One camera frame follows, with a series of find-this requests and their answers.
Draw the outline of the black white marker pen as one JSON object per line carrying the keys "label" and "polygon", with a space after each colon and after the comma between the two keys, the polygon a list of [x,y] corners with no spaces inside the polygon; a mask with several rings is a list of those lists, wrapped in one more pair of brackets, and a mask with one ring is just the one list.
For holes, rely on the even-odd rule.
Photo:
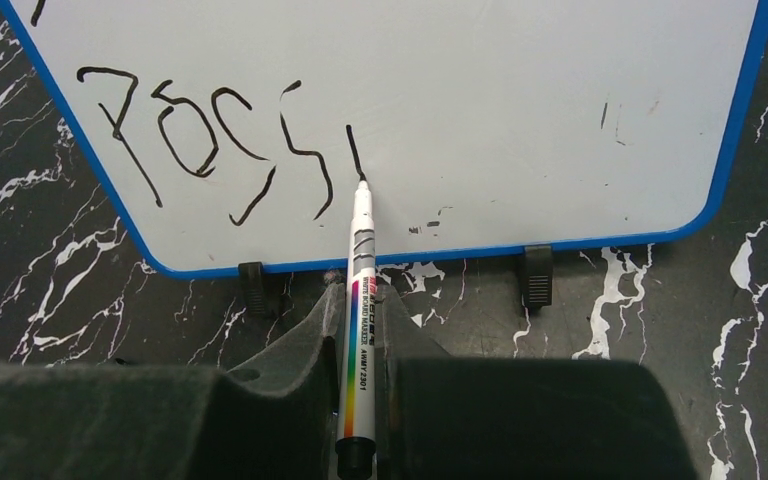
{"label": "black white marker pen", "polygon": [[350,223],[340,404],[337,475],[369,479],[376,451],[375,298],[376,253],[372,192],[358,183]]}

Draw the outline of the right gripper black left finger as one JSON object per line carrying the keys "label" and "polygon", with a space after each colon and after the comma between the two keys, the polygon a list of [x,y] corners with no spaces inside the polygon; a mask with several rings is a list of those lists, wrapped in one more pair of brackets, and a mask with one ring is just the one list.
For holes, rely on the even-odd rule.
{"label": "right gripper black left finger", "polygon": [[0,365],[0,479],[324,479],[341,285],[229,370]]}

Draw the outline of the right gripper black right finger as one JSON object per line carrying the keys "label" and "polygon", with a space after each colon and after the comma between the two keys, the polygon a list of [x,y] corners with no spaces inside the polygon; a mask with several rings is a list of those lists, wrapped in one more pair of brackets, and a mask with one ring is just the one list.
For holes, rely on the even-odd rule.
{"label": "right gripper black right finger", "polygon": [[455,356],[376,298],[381,479],[693,479],[667,395],[626,361]]}

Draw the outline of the blue framed whiteboard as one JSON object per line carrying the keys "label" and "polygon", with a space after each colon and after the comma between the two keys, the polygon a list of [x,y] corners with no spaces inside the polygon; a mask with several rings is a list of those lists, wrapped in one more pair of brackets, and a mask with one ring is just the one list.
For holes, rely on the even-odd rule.
{"label": "blue framed whiteboard", "polygon": [[768,1],[2,1],[179,278],[661,243],[718,211]]}

